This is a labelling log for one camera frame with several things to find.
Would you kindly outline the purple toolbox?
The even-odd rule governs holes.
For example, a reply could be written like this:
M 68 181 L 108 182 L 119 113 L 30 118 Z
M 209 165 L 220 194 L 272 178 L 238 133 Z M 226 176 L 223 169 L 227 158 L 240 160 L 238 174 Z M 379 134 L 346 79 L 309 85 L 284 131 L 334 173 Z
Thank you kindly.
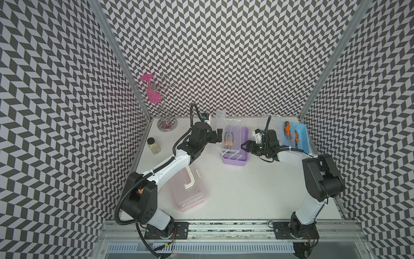
M 214 129 L 222 129 L 222 142 L 217 144 L 221 160 L 226 165 L 245 166 L 249 154 L 241 145 L 249 140 L 249 129 L 239 118 L 230 118 L 225 110 L 217 110 Z

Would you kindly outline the pink toolbox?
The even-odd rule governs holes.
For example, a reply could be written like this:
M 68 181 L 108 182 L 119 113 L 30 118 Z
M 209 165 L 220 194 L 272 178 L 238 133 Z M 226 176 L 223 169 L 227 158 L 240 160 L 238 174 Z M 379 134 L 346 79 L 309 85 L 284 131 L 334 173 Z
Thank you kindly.
M 173 206 L 185 212 L 200 205 L 206 198 L 203 180 L 197 169 L 187 166 L 169 181 Z

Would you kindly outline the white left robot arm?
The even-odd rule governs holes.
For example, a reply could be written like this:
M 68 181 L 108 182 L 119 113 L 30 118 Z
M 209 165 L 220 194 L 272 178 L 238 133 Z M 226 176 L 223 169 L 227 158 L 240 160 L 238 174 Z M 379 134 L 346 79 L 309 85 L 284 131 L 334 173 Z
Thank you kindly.
M 121 225 L 145 224 L 162 236 L 174 232 L 174 218 L 158 208 L 158 189 L 200 157 L 208 144 L 222 142 L 222 129 L 213 130 L 196 104 L 190 105 L 190 126 L 172 147 L 172 155 L 144 173 L 131 173 L 114 211 Z

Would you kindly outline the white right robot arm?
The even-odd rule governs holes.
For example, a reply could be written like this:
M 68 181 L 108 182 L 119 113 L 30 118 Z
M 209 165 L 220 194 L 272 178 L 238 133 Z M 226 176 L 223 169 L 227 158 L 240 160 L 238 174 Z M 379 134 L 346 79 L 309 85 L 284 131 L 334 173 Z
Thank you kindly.
M 284 122 L 284 136 L 279 139 L 276 131 L 269 128 L 271 119 L 268 116 L 265 128 L 255 130 L 255 139 L 247 140 L 240 147 L 268 163 L 289 162 L 301 166 L 307 191 L 301 206 L 288 222 L 269 223 L 278 240 L 317 241 L 320 238 L 317 217 L 330 199 L 345 190 L 345 182 L 331 155 L 304 150 L 305 138 L 288 121 Z

